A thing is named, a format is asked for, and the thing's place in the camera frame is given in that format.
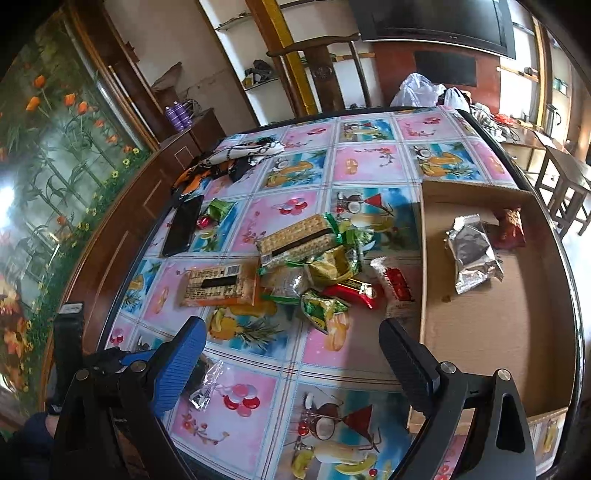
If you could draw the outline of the white red snack packet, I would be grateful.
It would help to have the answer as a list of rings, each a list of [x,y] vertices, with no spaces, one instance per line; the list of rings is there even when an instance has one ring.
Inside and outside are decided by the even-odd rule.
[[[396,317],[410,312],[417,306],[416,297],[402,270],[401,262],[394,256],[383,256],[370,260],[370,266],[384,290],[387,299],[386,312]]]

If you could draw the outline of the red yellow candy bar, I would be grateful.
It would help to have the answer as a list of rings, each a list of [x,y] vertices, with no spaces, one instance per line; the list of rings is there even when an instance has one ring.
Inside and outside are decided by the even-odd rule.
[[[322,294],[339,298],[348,304],[363,305],[370,310],[380,307],[383,300],[383,291],[374,284],[355,278],[325,287]]]

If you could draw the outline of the orange cracker pack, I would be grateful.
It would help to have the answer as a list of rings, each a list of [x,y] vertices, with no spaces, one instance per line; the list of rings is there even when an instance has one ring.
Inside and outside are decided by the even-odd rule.
[[[179,284],[178,305],[253,306],[259,296],[259,263],[243,261],[187,270]]]

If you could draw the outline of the silver foil snack bag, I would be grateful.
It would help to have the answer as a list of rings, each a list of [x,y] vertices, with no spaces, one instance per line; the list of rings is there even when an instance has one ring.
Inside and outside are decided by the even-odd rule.
[[[504,280],[504,271],[479,214],[458,216],[446,232],[446,247],[455,262],[455,290],[465,294],[495,278]]]

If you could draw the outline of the green yellow snack packet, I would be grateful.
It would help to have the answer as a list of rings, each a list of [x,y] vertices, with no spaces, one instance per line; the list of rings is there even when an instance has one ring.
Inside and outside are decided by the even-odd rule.
[[[301,295],[300,308],[304,317],[315,326],[315,329],[322,333],[329,333],[329,320],[334,320],[336,314],[349,311],[346,302],[322,295],[315,289],[308,289]]]

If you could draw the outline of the dark red snack bag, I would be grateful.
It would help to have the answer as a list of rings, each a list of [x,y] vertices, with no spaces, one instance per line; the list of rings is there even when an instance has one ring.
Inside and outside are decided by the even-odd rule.
[[[512,250],[526,246],[521,208],[504,208],[495,213],[499,225],[492,244],[497,249]]]

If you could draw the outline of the yellow olive snack packet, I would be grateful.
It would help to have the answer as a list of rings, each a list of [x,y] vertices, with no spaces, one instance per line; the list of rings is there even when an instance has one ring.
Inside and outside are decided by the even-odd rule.
[[[337,246],[318,255],[305,266],[311,283],[325,287],[349,280],[362,270],[362,255],[356,247]]]

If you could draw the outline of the clear green edge snack packet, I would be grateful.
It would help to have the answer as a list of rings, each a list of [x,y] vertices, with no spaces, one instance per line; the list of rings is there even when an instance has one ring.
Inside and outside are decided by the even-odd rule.
[[[311,289],[311,281],[303,267],[280,266],[266,271],[260,277],[260,288],[265,300],[298,305],[301,296]]]

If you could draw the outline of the green cracker pack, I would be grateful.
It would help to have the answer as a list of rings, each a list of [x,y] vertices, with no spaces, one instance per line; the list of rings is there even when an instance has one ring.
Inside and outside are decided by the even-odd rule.
[[[332,214],[315,214],[257,241],[260,265],[270,269],[320,255],[339,244],[340,234]]]

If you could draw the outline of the small green candy packet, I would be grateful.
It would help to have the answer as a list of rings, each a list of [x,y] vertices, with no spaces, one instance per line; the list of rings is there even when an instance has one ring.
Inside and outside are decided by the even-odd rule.
[[[206,229],[221,223],[235,207],[235,202],[214,198],[197,219],[197,228]]]

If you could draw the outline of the cardboard box tray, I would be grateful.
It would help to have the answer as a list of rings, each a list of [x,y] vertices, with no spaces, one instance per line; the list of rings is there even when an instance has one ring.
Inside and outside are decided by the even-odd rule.
[[[458,294],[445,245],[456,217],[496,223],[518,207],[526,244],[501,251],[503,280]],[[527,417],[565,412],[576,373],[575,310],[553,228],[534,194],[478,183],[422,183],[423,294],[420,340],[440,361],[491,375],[507,369]]]

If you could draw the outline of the black smartphone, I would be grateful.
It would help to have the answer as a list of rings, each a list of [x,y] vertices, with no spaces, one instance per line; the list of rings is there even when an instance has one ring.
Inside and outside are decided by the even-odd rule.
[[[204,197],[199,195],[178,206],[161,250],[163,257],[168,258],[188,251],[197,228],[202,202]]]

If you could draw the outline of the floral plastic tablecloth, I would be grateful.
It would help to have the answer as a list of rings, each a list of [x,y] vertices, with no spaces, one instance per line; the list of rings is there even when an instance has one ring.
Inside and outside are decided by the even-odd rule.
[[[353,304],[335,337],[296,305],[181,305],[190,269],[256,258],[263,237],[331,214],[370,232],[369,258],[392,257],[405,291],[421,292],[420,190],[425,179],[513,187],[491,148],[447,108],[346,115],[266,131],[284,151],[239,181],[200,194],[231,208],[181,254],[161,253],[163,220],[123,289],[105,343],[147,350],[191,315],[204,318],[204,356],[221,362],[211,402],[180,400],[163,422],[200,479],[386,479],[406,453],[409,404],[378,342],[384,310]]]

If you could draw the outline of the patterned scarf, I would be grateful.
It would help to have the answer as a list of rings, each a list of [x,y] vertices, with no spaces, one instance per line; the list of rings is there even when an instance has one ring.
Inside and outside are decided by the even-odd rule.
[[[216,179],[225,175],[229,176],[231,182],[238,182],[247,171],[264,159],[283,152],[283,143],[271,137],[235,144],[212,152],[207,157],[198,158],[194,165],[175,180],[172,190],[182,189],[183,195],[187,195],[197,190],[204,179]]]

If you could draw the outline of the purple bottles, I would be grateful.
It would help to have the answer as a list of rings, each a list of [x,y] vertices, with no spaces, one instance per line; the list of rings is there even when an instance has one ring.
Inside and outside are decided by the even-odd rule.
[[[165,114],[177,132],[189,129],[192,126],[190,115],[182,103],[174,101],[171,105],[167,105]]]

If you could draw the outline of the white plastic bag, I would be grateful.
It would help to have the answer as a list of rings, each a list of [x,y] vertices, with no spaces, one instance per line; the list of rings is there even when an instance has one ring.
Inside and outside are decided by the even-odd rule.
[[[457,87],[434,84],[420,73],[411,73],[401,83],[390,103],[391,107],[428,108],[437,105],[470,111],[467,97]]]

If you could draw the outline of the wooden chair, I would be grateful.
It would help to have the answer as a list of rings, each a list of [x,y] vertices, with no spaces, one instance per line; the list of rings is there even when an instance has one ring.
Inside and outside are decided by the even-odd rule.
[[[297,55],[297,60],[301,60],[300,52],[304,54],[304,64],[311,72],[311,78],[315,85],[315,92],[317,92],[318,100],[324,113],[334,113],[346,110],[346,104],[342,97],[341,88],[335,69],[332,66],[334,59],[329,52],[329,46],[332,44],[346,44],[349,46],[351,52],[351,59],[356,67],[360,85],[363,92],[363,100],[366,102],[367,108],[372,108],[372,99],[370,98],[370,91],[367,84],[365,72],[361,63],[361,57],[356,49],[356,41],[362,38],[360,32],[353,33],[349,36],[322,36],[313,39],[295,42],[283,49],[271,52],[267,51],[266,55],[273,59],[279,59],[283,73],[286,75],[287,84],[290,87],[294,86],[294,81],[291,80],[290,74],[287,73],[287,56],[291,53]]]

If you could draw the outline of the wall television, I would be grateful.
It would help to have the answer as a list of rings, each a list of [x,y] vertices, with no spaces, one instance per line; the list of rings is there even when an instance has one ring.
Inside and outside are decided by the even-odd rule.
[[[515,56],[505,1],[360,0],[349,7],[365,41],[431,42]]]

